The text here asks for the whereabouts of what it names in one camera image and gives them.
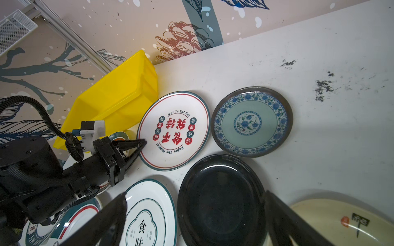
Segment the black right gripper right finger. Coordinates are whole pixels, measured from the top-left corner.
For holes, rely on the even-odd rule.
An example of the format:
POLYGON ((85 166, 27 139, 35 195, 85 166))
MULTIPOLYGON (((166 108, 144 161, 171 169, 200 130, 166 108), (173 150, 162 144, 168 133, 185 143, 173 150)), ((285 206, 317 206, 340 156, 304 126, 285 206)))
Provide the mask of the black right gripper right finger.
POLYGON ((267 230, 274 246, 331 246, 332 243, 270 191, 263 194, 267 230))

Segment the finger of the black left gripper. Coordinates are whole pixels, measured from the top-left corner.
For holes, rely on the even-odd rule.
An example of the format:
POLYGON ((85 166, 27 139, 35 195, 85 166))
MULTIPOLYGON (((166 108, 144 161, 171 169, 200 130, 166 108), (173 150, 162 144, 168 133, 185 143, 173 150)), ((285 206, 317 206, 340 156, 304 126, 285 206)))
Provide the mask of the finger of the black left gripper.
POLYGON ((139 157, 141 151, 146 146, 145 139, 116 140, 115 147, 119 150, 124 164, 124 171, 127 172, 139 157))

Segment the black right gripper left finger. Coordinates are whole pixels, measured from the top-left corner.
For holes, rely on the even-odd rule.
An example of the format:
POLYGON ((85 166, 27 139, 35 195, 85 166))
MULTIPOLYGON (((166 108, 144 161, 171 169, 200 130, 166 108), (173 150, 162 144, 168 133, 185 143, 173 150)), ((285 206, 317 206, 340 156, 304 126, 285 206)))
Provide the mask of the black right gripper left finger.
POLYGON ((118 246, 124 231, 126 212, 126 193, 123 192, 61 245, 118 246))

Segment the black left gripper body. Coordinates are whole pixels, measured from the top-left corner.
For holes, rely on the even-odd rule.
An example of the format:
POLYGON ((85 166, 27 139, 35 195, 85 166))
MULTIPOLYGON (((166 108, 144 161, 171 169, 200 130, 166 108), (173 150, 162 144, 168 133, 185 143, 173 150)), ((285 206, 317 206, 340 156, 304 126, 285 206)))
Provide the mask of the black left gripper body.
POLYGON ((95 154, 73 165, 73 172, 77 175, 73 186, 99 187, 109 182, 114 187, 125 178, 129 167, 129 156, 124 154, 129 150, 129 141, 105 137, 95 140, 93 146, 95 154))

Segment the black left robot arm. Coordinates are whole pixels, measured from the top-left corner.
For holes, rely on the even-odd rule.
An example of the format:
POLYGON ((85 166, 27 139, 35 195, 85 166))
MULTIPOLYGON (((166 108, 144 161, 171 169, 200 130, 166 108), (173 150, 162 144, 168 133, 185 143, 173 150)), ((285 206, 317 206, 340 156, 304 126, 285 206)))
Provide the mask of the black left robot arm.
POLYGON ((122 181, 146 140, 95 140, 95 153, 83 157, 80 141, 69 135, 66 146, 77 162, 63 169, 43 137, 20 138, 1 145, 1 245, 20 238, 27 220, 49 225, 71 207, 97 196, 103 183, 122 181))

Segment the yellow plastic bin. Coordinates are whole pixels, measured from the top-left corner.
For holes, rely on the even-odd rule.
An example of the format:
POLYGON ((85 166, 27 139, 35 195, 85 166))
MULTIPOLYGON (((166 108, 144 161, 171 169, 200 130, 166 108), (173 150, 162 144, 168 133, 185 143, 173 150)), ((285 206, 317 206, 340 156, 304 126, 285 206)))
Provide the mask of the yellow plastic bin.
POLYGON ((79 129, 82 121, 104 121, 107 136, 125 131, 158 97, 155 67, 140 50, 76 98, 61 131, 79 129))

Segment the large green-rimmed striped plate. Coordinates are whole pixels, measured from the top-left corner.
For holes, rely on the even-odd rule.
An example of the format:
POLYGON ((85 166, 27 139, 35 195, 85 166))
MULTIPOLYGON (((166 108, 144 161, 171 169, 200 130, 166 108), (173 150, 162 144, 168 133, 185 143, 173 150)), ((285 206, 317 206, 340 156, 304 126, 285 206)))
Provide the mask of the large green-rimmed striped plate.
POLYGON ((19 246, 59 246, 95 217, 102 209, 98 198, 92 198, 63 213, 55 224, 43 226, 26 222, 19 246))

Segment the white plate red characters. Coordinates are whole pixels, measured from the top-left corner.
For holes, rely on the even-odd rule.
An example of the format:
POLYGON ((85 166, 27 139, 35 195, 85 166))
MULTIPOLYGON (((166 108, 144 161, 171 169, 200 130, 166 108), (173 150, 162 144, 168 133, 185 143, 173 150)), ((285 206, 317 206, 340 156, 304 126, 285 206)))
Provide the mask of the white plate red characters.
POLYGON ((202 150, 209 131, 209 108, 199 95, 169 93, 146 111, 139 124, 136 137, 147 142, 140 158, 157 171, 178 169, 202 150))

